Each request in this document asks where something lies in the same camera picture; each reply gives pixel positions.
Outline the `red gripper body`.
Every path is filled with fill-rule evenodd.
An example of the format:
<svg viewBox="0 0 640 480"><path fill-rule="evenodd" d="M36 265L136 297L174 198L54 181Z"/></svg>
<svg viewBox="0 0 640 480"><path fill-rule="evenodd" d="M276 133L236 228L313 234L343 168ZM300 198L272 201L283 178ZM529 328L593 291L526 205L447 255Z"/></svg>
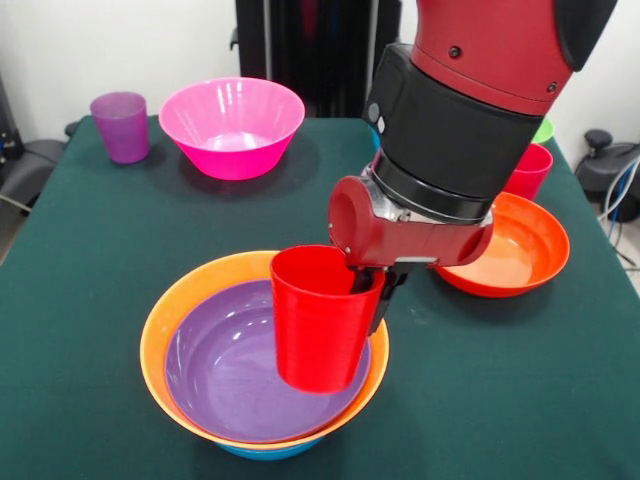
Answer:
<svg viewBox="0 0 640 480"><path fill-rule="evenodd" d="M423 263L443 267L475 261L493 234L493 214L478 224L442 223L389 199L367 177L347 176L331 192L329 238L355 267Z"/></svg>

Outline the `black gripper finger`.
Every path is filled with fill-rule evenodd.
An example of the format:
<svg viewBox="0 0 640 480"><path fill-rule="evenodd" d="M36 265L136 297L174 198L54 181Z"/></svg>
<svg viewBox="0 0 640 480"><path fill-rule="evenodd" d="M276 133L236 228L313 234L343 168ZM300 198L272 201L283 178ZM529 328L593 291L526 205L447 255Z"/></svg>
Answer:
<svg viewBox="0 0 640 480"><path fill-rule="evenodd" d="M373 288L375 283L375 270L361 268L353 270L353 283L350 289L351 295L366 293Z"/></svg>
<svg viewBox="0 0 640 480"><path fill-rule="evenodd" d="M369 335L372 335L377 331L385 313L388 310L396 289L406 282L408 275L412 270L413 264L408 262L396 263L391 267L385 267L383 269L384 284L369 327Z"/></svg>

